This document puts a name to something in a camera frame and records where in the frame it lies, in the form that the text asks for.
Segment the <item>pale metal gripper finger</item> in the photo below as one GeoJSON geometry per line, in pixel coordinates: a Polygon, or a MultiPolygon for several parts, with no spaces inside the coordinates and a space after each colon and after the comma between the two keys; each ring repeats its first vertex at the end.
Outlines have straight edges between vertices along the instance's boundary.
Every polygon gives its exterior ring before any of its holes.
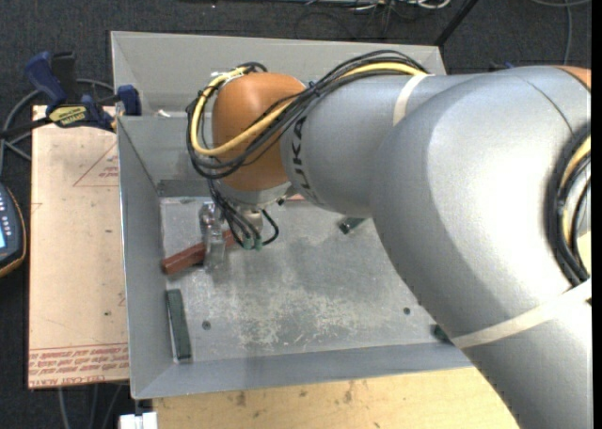
{"type": "Polygon", "coordinates": [[[220,241],[220,221],[213,202],[204,202],[198,211],[200,232],[204,242],[220,241]]]}
{"type": "Polygon", "coordinates": [[[224,261],[225,249],[226,239],[222,234],[213,234],[205,238],[203,266],[207,272],[212,272],[224,261]]]}

